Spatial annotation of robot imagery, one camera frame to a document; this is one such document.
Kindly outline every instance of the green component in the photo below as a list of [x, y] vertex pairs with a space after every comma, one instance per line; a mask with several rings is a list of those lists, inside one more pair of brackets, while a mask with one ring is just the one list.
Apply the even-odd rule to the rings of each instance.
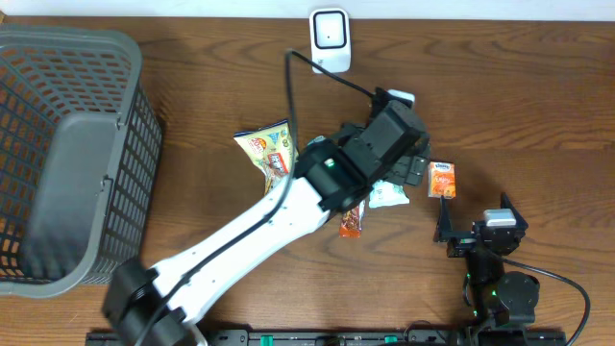
[[273, 346], [273, 336], [261, 336], [260, 346]]

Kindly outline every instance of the brown wood surface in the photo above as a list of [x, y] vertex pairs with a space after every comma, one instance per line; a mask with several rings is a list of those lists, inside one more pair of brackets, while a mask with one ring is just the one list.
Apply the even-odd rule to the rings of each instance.
[[[309, 54], [306, 20], [19, 18], [9, 23], [116, 29], [145, 58], [142, 81], [167, 121], [143, 260], [211, 235], [261, 197], [263, 178], [233, 140], [286, 117], [283, 52]], [[459, 228], [506, 191], [530, 224], [511, 257], [568, 276], [593, 310], [578, 344], [615, 339], [615, 26], [608, 23], [355, 20], [344, 77], [416, 94], [433, 156], [453, 161]], [[362, 122], [363, 95], [296, 62], [300, 142]], [[431, 237], [437, 200], [367, 210], [361, 239], [339, 219], [286, 246], [233, 286], [206, 320], [255, 329], [393, 329], [469, 318], [462, 259]], [[571, 335], [583, 303], [540, 278], [536, 326]], [[0, 344], [82, 345], [105, 329], [102, 286], [50, 300], [0, 298]]]

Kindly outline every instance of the candy wrapper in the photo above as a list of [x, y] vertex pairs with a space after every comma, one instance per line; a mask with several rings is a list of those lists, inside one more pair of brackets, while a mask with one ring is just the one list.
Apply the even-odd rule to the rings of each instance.
[[404, 188], [385, 181], [374, 183], [374, 189], [369, 193], [369, 208], [390, 207], [409, 204]]
[[358, 238], [361, 236], [363, 227], [361, 221], [365, 213], [365, 201], [361, 201], [358, 206], [342, 214], [342, 224], [339, 226], [339, 236]]
[[455, 165], [446, 162], [431, 162], [429, 196], [455, 198], [455, 195]]
[[234, 140], [241, 146], [252, 163], [265, 175], [265, 193], [275, 187], [290, 169], [291, 153], [295, 150], [288, 129], [283, 120], [257, 131], [234, 134]]

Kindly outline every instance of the plastic bin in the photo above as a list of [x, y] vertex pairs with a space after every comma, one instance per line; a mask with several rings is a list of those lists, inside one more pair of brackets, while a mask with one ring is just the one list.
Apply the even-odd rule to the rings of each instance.
[[109, 31], [0, 26], [0, 294], [104, 284], [138, 254], [162, 130]]

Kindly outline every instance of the white background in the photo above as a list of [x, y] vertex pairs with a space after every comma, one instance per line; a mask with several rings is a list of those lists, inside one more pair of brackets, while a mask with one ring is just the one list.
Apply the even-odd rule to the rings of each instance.
[[352, 18], [615, 20], [615, 0], [0, 0], [9, 15], [307, 18], [323, 7]]

